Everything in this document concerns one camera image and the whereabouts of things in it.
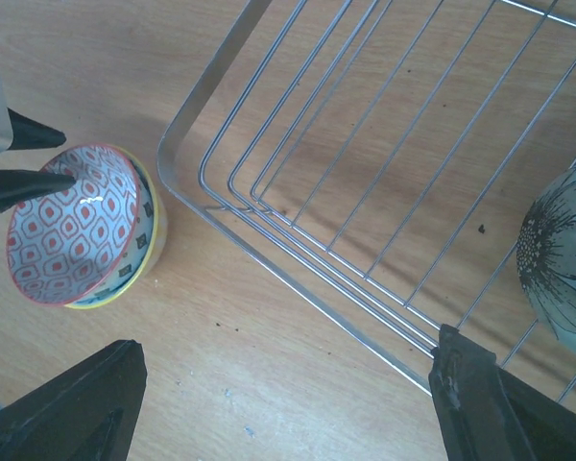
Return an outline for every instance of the patterned bowl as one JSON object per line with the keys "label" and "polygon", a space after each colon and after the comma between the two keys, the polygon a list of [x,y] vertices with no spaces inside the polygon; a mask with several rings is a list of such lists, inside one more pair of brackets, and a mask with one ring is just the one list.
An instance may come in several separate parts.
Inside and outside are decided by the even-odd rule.
{"label": "patterned bowl", "polygon": [[540,321],[576,352],[576,166],[525,216],[516,245],[520,283]]}
{"label": "patterned bowl", "polygon": [[69,149],[42,170],[71,175],[77,183],[15,208],[7,259],[24,296],[64,305],[93,296],[102,283],[114,284],[133,264],[137,232],[144,232],[143,221],[153,226],[151,216],[137,223],[151,197],[128,157],[108,145]]}
{"label": "patterned bowl", "polygon": [[156,265],[157,261],[160,258],[162,250],[164,249],[164,244],[166,243],[166,235],[168,231],[168,218],[166,213],[166,208],[164,207],[164,203],[160,198],[159,194],[154,187],[154,183],[152,182],[152,178],[148,171],[145,169],[143,164],[131,153],[124,151],[128,157],[131,159],[132,165],[134,169],[139,175],[143,186],[147,189],[150,196],[152,197],[152,213],[154,216],[154,229],[152,231],[151,238],[149,239],[149,243],[146,247],[146,253],[141,261],[139,261],[138,266],[134,269],[134,272],[131,277],[129,277],[126,281],[121,283],[118,287],[113,289],[104,289],[100,292],[95,293],[95,297],[92,299],[88,299],[85,301],[76,301],[74,303],[70,303],[67,307],[71,307],[73,309],[93,309],[95,307],[100,307],[111,301],[115,300],[119,296],[128,290],[132,284],[139,279],[140,277],[144,277],[152,268]]}

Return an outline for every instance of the bowl rim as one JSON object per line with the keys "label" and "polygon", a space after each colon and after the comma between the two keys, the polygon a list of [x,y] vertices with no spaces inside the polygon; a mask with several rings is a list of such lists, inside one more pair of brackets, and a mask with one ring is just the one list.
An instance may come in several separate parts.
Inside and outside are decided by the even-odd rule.
{"label": "bowl rim", "polygon": [[13,223],[13,220],[15,218],[15,213],[17,212],[17,206],[19,205],[19,204],[16,204],[14,207],[14,210],[12,211],[11,219],[9,220],[9,226],[7,227],[7,238],[6,238],[6,242],[5,242],[5,251],[6,251],[5,256],[7,257],[7,266],[9,267],[9,274],[11,275],[11,279],[12,279],[13,283],[15,284],[15,286],[17,287],[19,292],[26,299],[32,301],[33,303],[40,304],[40,305],[52,305],[52,306],[67,305],[67,304],[75,302],[79,298],[81,298],[81,297],[87,295],[88,293],[90,293],[91,291],[95,290],[98,287],[98,285],[100,285],[103,281],[105,281],[108,278],[109,275],[111,275],[113,273],[113,271],[115,270],[115,268],[119,264],[120,260],[122,259],[122,256],[124,255],[124,253],[126,252],[128,247],[130,246],[132,238],[134,237],[134,229],[136,228],[136,216],[138,216],[139,209],[140,209],[140,196],[141,196],[141,191],[140,191],[140,186],[139,186],[140,179],[138,177],[138,173],[136,172],[136,170],[134,169],[134,167],[132,166],[132,164],[130,162],[130,157],[126,154],[126,151],[124,151],[124,149],[119,148],[117,146],[114,146],[112,144],[107,144],[107,143],[103,143],[103,142],[91,142],[91,143],[87,143],[87,144],[77,144],[75,146],[69,147],[68,149],[61,151],[56,156],[53,156],[52,158],[50,158],[49,161],[47,161],[44,165],[42,165],[42,167],[38,171],[44,170],[53,161],[55,161],[59,156],[65,154],[69,151],[73,151],[76,149],[82,149],[84,147],[91,147],[91,146],[98,146],[98,147],[104,147],[106,149],[111,149],[111,151],[113,151],[115,154],[117,154],[119,157],[121,157],[123,160],[126,161],[127,168],[128,168],[128,170],[130,170],[132,179],[134,181],[134,188],[135,188],[135,192],[136,192],[136,202],[134,205],[134,219],[132,220],[131,226],[128,229],[128,237],[126,238],[126,242],[124,243],[124,246],[123,246],[122,250],[120,251],[119,255],[114,258],[113,262],[111,262],[111,264],[108,266],[106,273],[93,286],[91,286],[89,289],[85,290],[83,293],[80,293],[75,298],[72,298],[72,299],[69,299],[66,301],[62,301],[59,303],[44,303],[42,301],[35,300],[26,294],[26,292],[23,290],[23,287],[20,286],[19,283],[15,280],[14,273],[11,269],[11,265],[9,264],[9,254],[10,254],[9,236],[11,235],[12,223]]}
{"label": "bowl rim", "polygon": [[122,286],[120,286],[117,289],[117,291],[115,291],[115,293],[113,293],[111,296],[109,296],[109,297],[107,297],[107,298],[105,298],[105,299],[103,299],[97,303],[93,303],[93,304],[76,305],[76,304],[73,304],[74,302],[71,302],[69,304],[65,304],[65,306],[70,308],[70,309],[75,309],[75,310],[95,309],[97,307],[102,307],[103,305],[111,303],[112,301],[115,301],[121,295],[126,293],[126,290],[128,290],[132,286],[132,284],[135,283],[136,280],[145,271],[145,267],[147,266],[150,258],[152,257],[152,253],[154,252],[154,246],[156,245],[158,226],[159,226],[159,222],[160,222],[159,209],[161,207],[164,207],[164,204],[161,202],[162,199],[160,198],[160,196],[156,190],[156,187],[154,186],[154,182],[152,181],[152,177],[150,175],[150,172],[147,171],[147,168],[145,168],[145,165],[143,165],[141,160],[139,160],[130,151],[124,149],[123,147],[118,147],[118,146],[114,146],[111,144],[108,144],[108,146],[114,147],[115,149],[119,149],[122,152],[125,152],[128,155],[128,157],[130,158],[130,160],[132,160],[134,163],[136,163],[136,166],[138,168],[140,168],[140,170],[143,172],[143,176],[145,176],[145,179],[147,180],[147,184],[149,185],[149,189],[150,189],[150,195],[152,196],[152,202],[154,204],[154,226],[152,227],[152,238],[150,239],[150,245],[147,248],[147,253],[145,254],[145,256],[143,256],[143,260],[141,261],[141,264],[138,266],[138,268],[136,269],[134,274],[132,274],[132,277],[130,277]]}

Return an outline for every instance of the wooden table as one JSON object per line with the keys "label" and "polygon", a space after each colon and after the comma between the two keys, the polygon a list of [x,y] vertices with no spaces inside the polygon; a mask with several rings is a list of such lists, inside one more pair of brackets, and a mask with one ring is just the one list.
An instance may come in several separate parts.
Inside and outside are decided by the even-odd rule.
{"label": "wooden table", "polygon": [[[9,105],[65,131],[69,145],[90,141],[122,145],[155,171],[156,146],[164,129],[243,3],[0,0],[0,73]],[[422,104],[427,93],[411,83],[426,87],[439,79],[449,53],[444,50],[460,45],[486,3],[447,2],[434,30],[448,39],[431,37],[424,41],[419,58],[401,67],[398,91],[389,93],[386,104],[374,115],[376,123],[367,127],[367,135],[357,144],[359,148],[329,179],[334,188],[322,190],[312,212],[303,215],[303,225],[321,239],[332,236],[331,231],[341,223],[334,219],[345,214],[348,197],[357,197],[354,194],[367,185],[389,146]],[[293,36],[291,47],[286,48],[283,67],[270,70],[270,77],[261,83],[250,108],[228,138],[230,149],[240,149],[252,138],[260,117],[268,113],[268,105],[285,87],[287,75],[311,47],[315,27],[327,22],[340,2],[312,0],[311,5],[300,34]],[[362,11],[365,5],[355,2],[354,11]],[[321,119],[317,137],[310,139],[308,148],[287,166],[285,178],[293,180],[279,177],[277,188],[270,191],[269,200],[287,215],[294,216],[307,187],[321,175],[337,150],[336,143],[354,123],[354,113],[372,98],[385,76],[378,69],[398,58],[422,19],[422,9],[431,5],[431,1],[418,6],[396,1],[395,19],[387,24],[378,47],[363,55],[366,61],[352,74],[350,91],[342,93],[327,118]],[[215,131],[214,124],[229,109],[230,98],[238,94],[252,65],[293,6],[294,2],[274,2],[270,7],[261,32],[255,36],[258,41],[244,50],[231,69],[194,138],[188,141],[189,148],[200,152],[205,147]],[[338,242],[339,249],[352,260],[367,261],[373,250],[379,251],[380,243],[388,237],[385,227],[398,225],[401,213],[418,197],[436,161],[441,161],[457,131],[468,121],[469,111],[482,101],[482,87],[477,84],[494,83],[494,72],[507,65],[537,21],[536,17],[527,20],[514,10],[505,10],[509,7],[499,8],[493,12],[498,14],[496,22],[485,27],[473,53],[498,53],[502,58],[491,61],[489,68],[458,67],[454,79],[435,101],[431,118],[423,120],[416,131],[418,136],[407,143],[418,156],[432,156],[430,163],[409,153],[397,157],[393,176],[382,182],[376,193],[379,206],[366,208],[349,230],[350,238]],[[576,51],[574,37],[564,41],[567,53],[547,52],[559,36],[558,27],[552,25],[538,35],[540,47],[533,48],[508,92],[480,127],[486,142],[466,144],[459,155],[461,161],[440,182],[433,196],[436,199],[422,208],[425,215],[416,221],[410,234],[414,237],[407,238],[392,261],[380,268],[380,277],[386,277],[397,292],[405,296],[409,286],[418,281],[430,264],[429,256],[456,227],[500,161],[499,155],[512,147],[519,131],[504,114],[515,108],[518,100],[524,109],[519,118],[526,123],[560,78],[562,66],[571,61],[570,51]],[[303,81],[301,86],[308,88],[311,82]],[[525,88],[532,92],[520,99]],[[430,289],[419,295],[420,305],[442,321],[460,318],[460,308],[470,303],[474,290],[495,267],[495,259],[489,255],[500,257],[503,249],[507,250],[533,196],[563,169],[576,150],[576,86],[566,101],[556,108],[555,116],[546,118],[548,128],[539,127],[540,138],[528,144],[514,168],[492,189],[485,206],[474,213],[455,248],[457,253],[445,263],[445,272],[433,278]],[[279,126],[285,126],[286,120],[278,120]],[[264,142],[273,144],[272,139]],[[432,151],[431,142],[443,149]],[[230,149],[227,158],[232,159]],[[234,153],[241,152],[239,149],[233,149]],[[476,157],[470,155],[474,149]],[[537,149],[545,155],[527,160],[538,154],[534,152]],[[555,156],[557,151],[563,154]],[[0,168],[39,168],[56,153],[8,152],[0,155]],[[185,178],[192,178],[197,167],[192,158],[196,157],[185,156],[180,163],[187,173]],[[250,182],[258,167],[254,161],[238,184]],[[466,169],[471,180],[458,182],[466,177]],[[226,179],[221,164],[214,171],[218,176],[211,181]],[[196,195],[196,183],[191,182],[188,190]],[[121,299],[88,312],[43,308],[22,298],[4,258],[9,213],[0,215],[2,403],[16,400],[115,339],[133,338],[143,345],[149,378],[132,442],[132,459],[445,459],[433,405],[424,393],[333,326],[170,194],[163,191],[162,197],[171,227],[162,259]],[[382,200],[385,197],[396,200]],[[226,219],[229,223],[233,220],[229,215]],[[486,227],[485,234],[477,230],[481,224]],[[249,239],[258,238],[248,230],[243,232]],[[259,243],[263,249],[268,245]],[[341,304],[332,290],[316,285],[313,276],[291,261],[285,263]],[[511,288],[495,287],[484,303],[488,308],[480,309],[477,321],[466,326],[471,336],[500,354],[512,346],[533,316],[516,289],[512,270],[502,279]],[[497,305],[502,308],[492,309]],[[370,332],[426,373],[430,362],[407,343],[384,328],[371,326]],[[518,370],[524,368],[522,363],[531,364],[526,368],[528,373],[521,376],[528,381],[551,375],[541,355],[553,353],[550,350],[554,348],[549,347],[549,337],[544,334],[542,338],[517,359]],[[565,358],[563,351],[553,355],[559,360]],[[545,386],[552,394],[575,368],[575,358],[566,361]]]}

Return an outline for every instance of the black plastic claw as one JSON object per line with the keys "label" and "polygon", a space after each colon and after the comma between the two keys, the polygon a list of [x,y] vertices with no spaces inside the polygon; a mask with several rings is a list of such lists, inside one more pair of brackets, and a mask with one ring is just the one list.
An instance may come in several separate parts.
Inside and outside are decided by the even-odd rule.
{"label": "black plastic claw", "polygon": [[146,379],[140,344],[108,345],[0,410],[0,460],[126,461]]}
{"label": "black plastic claw", "polygon": [[68,175],[0,170],[0,213],[20,202],[66,190],[77,182]]}
{"label": "black plastic claw", "polygon": [[495,364],[495,354],[442,325],[429,374],[448,459],[576,461],[576,414]]}
{"label": "black plastic claw", "polygon": [[66,142],[64,133],[24,117],[12,109],[9,109],[9,118],[12,125],[10,151],[50,149]]}

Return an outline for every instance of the red and white patterned bowl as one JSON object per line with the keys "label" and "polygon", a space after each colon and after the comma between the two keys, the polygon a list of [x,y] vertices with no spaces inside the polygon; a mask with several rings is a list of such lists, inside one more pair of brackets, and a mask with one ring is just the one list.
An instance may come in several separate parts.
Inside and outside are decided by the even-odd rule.
{"label": "red and white patterned bowl", "polygon": [[69,149],[42,171],[71,175],[77,183],[15,207],[7,258],[27,298],[64,305],[117,268],[134,236],[143,191],[129,159],[102,144]]}

